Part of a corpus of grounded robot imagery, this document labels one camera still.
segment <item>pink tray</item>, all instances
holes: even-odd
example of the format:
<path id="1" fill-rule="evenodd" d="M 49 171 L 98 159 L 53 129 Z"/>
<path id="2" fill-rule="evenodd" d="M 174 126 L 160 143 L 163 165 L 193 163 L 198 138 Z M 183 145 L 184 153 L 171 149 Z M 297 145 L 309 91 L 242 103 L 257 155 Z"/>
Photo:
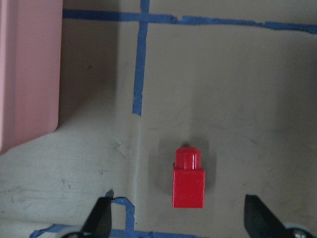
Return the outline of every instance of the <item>pink tray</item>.
<path id="1" fill-rule="evenodd" d="M 62 0 L 0 0 L 0 154 L 58 122 Z"/>

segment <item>red square block face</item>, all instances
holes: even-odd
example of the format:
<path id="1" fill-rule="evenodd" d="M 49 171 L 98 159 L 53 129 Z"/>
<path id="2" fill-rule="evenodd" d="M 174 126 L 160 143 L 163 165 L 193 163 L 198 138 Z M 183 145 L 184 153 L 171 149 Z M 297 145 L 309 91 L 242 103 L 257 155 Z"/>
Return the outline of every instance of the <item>red square block face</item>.
<path id="1" fill-rule="evenodd" d="M 203 208 L 205 194 L 205 171 L 174 168 L 173 207 Z"/>

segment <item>pink plastic container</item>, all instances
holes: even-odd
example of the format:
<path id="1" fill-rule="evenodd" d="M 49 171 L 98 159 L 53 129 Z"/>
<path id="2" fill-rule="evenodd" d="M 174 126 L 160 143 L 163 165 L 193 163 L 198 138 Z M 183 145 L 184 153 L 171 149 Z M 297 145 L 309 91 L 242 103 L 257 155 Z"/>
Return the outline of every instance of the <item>pink plastic container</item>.
<path id="1" fill-rule="evenodd" d="M 62 0 L 0 0 L 0 154 L 58 122 Z"/>

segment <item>red block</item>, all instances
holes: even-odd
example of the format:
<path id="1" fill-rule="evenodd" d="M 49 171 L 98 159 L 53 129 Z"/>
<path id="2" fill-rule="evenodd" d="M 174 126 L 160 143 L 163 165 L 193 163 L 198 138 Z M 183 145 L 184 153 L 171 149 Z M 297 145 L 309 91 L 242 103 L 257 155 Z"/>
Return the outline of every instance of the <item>red block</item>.
<path id="1" fill-rule="evenodd" d="M 195 147 L 179 148 L 173 169 L 173 207 L 203 208 L 205 171 L 201 168 L 201 152 Z"/>

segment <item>gray surface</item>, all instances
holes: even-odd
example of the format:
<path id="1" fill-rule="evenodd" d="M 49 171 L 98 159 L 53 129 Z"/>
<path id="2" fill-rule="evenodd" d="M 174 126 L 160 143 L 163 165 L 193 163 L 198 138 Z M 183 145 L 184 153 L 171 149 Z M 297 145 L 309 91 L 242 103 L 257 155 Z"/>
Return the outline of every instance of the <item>gray surface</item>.
<path id="1" fill-rule="evenodd" d="M 67 0 L 64 7 L 138 10 L 138 1 L 126 2 Z M 151 12 L 215 16 L 211 3 L 189 2 L 152 1 Z M 217 16 L 317 24 L 312 1 L 279 1 L 279 12 L 271 1 L 229 3 L 215 1 L 223 9 Z M 138 23 L 63 21 L 60 124 L 0 156 L 7 224 L 0 232 L 19 237 L 20 227 L 27 237 L 38 222 L 80 225 L 113 188 L 136 205 L 138 230 L 247 237 L 250 193 L 282 221 L 316 234 L 317 37 L 151 24 L 140 118 L 131 114 L 137 31 Z M 183 143 L 203 153 L 202 210 L 171 208 L 171 165 Z M 122 213 L 116 208 L 115 228 L 123 227 Z"/>

